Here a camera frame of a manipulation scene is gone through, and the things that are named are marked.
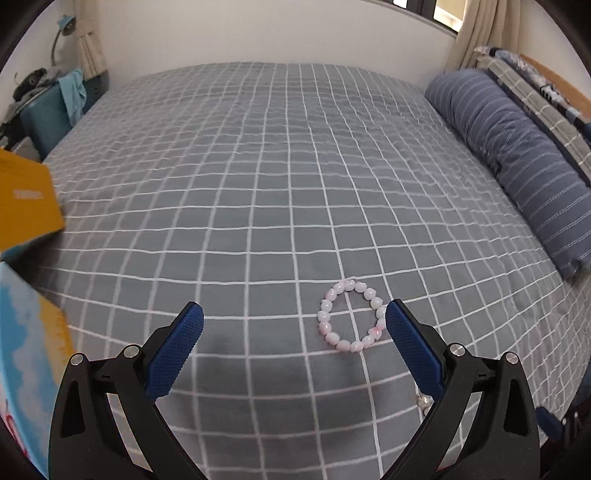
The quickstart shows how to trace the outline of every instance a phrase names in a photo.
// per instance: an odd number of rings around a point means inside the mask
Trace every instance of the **bed sheet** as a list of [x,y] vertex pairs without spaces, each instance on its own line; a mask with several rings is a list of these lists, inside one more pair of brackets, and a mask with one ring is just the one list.
[[[350,355],[317,333],[341,278],[403,299],[473,354],[516,352],[534,404],[559,416],[585,371],[588,277],[562,281],[407,83],[322,64],[154,74],[105,95],[46,164],[67,228],[28,278],[66,311],[78,350],[116,355],[203,306],[204,334],[158,406],[209,478],[378,478],[416,431],[417,389],[387,335]],[[358,294],[333,312],[349,340],[375,321]]]

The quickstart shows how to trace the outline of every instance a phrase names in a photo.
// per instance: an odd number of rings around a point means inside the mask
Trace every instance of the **window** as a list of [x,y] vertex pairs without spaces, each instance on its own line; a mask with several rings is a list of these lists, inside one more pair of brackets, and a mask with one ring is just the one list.
[[456,32],[462,27],[467,0],[382,0],[430,20],[442,23]]

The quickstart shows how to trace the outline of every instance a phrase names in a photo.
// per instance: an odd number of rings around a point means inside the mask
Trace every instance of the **curtain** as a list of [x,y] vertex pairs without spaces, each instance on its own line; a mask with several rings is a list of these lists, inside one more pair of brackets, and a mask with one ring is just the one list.
[[446,72],[473,67],[478,45],[516,51],[520,16],[521,0],[467,0]]
[[85,80],[99,76],[107,69],[99,34],[96,31],[98,28],[96,2],[97,0],[74,0],[78,60]]

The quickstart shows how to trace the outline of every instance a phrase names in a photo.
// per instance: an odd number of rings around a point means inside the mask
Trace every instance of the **white wall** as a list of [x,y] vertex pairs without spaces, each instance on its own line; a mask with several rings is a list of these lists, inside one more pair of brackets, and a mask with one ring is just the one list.
[[[54,1],[37,17],[0,72],[0,119],[12,103],[12,93],[17,87],[14,76],[20,83],[33,70],[51,65],[51,45],[58,30],[57,21],[67,11],[66,2]],[[76,65],[76,57],[74,36],[60,38],[56,47],[56,62],[72,68]]]
[[591,77],[558,25],[534,0],[522,0],[519,53],[568,80],[591,99]]
[[322,62],[425,88],[454,35],[367,0],[99,0],[111,86],[220,61]]

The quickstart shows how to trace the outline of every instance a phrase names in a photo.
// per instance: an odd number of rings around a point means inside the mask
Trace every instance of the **bracelet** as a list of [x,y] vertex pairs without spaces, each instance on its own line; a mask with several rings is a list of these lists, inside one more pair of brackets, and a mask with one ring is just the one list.
[[[353,291],[362,293],[365,300],[369,301],[369,305],[375,310],[376,324],[368,330],[368,334],[361,340],[349,342],[343,340],[338,333],[332,331],[330,324],[330,311],[332,310],[332,303],[336,300],[337,295],[344,291]],[[371,347],[376,340],[382,336],[382,330],[386,328],[386,305],[384,301],[376,296],[376,291],[368,288],[367,283],[355,280],[340,280],[335,283],[324,295],[324,299],[320,303],[320,311],[316,314],[318,319],[318,331],[324,337],[324,341],[329,345],[334,346],[340,352],[358,353],[362,350]]]

